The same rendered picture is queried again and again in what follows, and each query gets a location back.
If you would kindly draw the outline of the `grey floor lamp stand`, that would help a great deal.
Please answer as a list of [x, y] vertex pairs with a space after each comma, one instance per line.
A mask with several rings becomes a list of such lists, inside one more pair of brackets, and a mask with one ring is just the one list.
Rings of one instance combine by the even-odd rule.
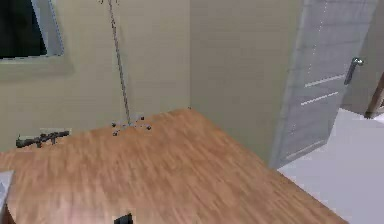
[[109, 14], [109, 18], [110, 18], [111, 30], [112, 30], [112, 35], [113, 35], [117, 69], [119, 72], [119, 80], [120, 80], [120, 85], [121, 85], [121, 92], [122, 92], [124, 111], [125, 111], [125, 119], [126, 119], [126, 121], [124, 123], [117, 123], [117, 122], [111, 123], [111, 126], [114, 128], [114, 131], [112, 132], [112, 136], [118, 136], [121, 131], [127, 129], [128, 127], [134, 127], [134, 128], [140, 127], [140, 128], [145, 128], [146, 130], [151, 130], [152, 129], [151, 125], [145, 124], [145, 123], [144, 124], [138, 123], [139, 120], [144, 121], [145, 116], [139, 115], [133, 121], [131, 120], [128, 94], [127, 94], [126, 82], [125, 82], [125, 77], [124, 77], [124, 68], [123, 68], [123, 63], [121, 60], [121, 53], [120, 53], [119, 40], [118, 40], [118, 35], [117, 35], [116, 20], [115, 20], [114, 12], [113, 12], [113, 3], [112, 3], [112, 0], [100, 0], [100, 4], [103, 4], [105, 1], [107, 2], [107, 5], [108, 5], [108, 14]]

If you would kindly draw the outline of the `small black object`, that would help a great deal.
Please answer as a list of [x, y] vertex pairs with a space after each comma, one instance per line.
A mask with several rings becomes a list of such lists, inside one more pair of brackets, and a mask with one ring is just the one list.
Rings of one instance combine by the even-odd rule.
[[114, 224], [134, 224], [133, 216], [131, 213], [123, 215], [114, 220]]

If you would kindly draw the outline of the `grey room door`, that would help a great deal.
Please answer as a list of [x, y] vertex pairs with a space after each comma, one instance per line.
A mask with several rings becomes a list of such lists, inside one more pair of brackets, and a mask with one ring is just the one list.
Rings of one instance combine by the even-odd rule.
[[380, 0], [304, 0], [269, 166], [325, 145]]

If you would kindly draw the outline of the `dark grey long toy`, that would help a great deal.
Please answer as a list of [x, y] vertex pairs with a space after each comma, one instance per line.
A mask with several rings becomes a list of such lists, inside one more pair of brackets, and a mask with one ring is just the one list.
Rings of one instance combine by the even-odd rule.
[[43, 142], [50, 141], [52, 144], [55, 144], [57, 138], [66, 137], [69, 135], [70, 135], [69, 131], [61, 131], [61, 132], [52, 132], [49, 134], [40, 134], [37, 137], [29, 138], [29, 139], [21, 139], [20, 137], [18, 137], [15, 141], [15, 144], [17, 148], [23, 148], [33, 144], [35, 144], [38, 148], [41, 148]]

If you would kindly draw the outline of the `brown wooden furniture leg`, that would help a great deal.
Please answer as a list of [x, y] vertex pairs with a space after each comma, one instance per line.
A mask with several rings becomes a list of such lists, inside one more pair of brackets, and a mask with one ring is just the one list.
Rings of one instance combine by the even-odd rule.
[[384, 113], [384, 72], [378, 81], [378, 85], [371, 98], [371, 102], [364, 114], [367, 119], [373, 119]]

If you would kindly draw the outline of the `dark window with grey frame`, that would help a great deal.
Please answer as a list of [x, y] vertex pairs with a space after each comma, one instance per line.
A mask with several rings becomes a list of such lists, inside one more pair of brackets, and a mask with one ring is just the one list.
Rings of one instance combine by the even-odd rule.
[[0, 0], [0, 60], [63, 54], [52, 0]]

